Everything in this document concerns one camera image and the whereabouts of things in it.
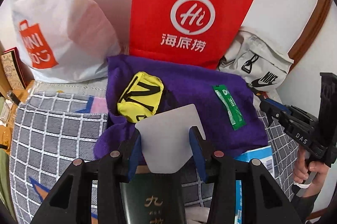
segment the green tag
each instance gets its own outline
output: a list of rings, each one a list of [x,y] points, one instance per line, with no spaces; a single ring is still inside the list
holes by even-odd
[[[219,99],[223,102],[225,105],[228,116],[230,118],[230,123],[232,124],[232,127],[234,130],[238,130],[242,126],[246,125],[245,120],[243,119],[243,116],[237,107],[233,97],[229,93],[227,87],[225,85],[217,85],[213,86],[213,89]]]

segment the purple towel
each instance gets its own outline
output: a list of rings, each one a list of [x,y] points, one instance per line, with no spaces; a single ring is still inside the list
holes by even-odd
[[[131,137],[134,124],[118,114],[117,101],[139,71],[160,78],[164,88],[176,98],[178,107],[191,103],[196,106],[206,139],[216,149],[236,157],[247,150],[267,145],[264,125],[257,118],[253,106],[253,93],[241,77],[198,66],[118,55],[108,58],[107,106],[110,126],[95,145],[95,158],[102,158],[117,149],[121,141]],[[212,88],[219,84],[227,86],[247,123],[236,131],[230,124],[223,103]],[[166,110],[170,110],[168,105],[164,106],[163,111]]]

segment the metal screw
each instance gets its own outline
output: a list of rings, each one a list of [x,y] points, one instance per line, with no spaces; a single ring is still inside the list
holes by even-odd
[[[117,157],[119,157],[120,154],[121,154],[121,153],[120,153],[119,151],[112,151],[112,152],[110,153],[110,156],[111,156],[112,158],[117,158]]]
[[[222,151],[215,151],[214,152],[214,155],[217,157],[217,158],[222,158],[224,156],[224,153]]]
[[[74,161],[72,163],[75,166],[81,165],[82,164],[82,159],[80,159],[80,158],[74,159]]]
[[[258,160],[258,159],[256,159],[256,158],[254,158],[254,159],[252,159],[252,163],[253,163],[253,165],[255,165],[255,166],[259,166],[259,165],[261,164],[261,161]]]

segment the orange shopping bag icon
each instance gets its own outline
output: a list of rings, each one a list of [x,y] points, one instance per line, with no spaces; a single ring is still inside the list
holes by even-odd
[[[23,20],[19,24],[19,31],[34,68],[45,69],[58,65],[38,23],[28,26],[27,20]]]

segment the dark green book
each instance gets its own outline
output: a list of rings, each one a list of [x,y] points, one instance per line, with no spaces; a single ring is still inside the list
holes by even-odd
[[[121,194],[127,224],[186,224],[177,174],[136,174]]]

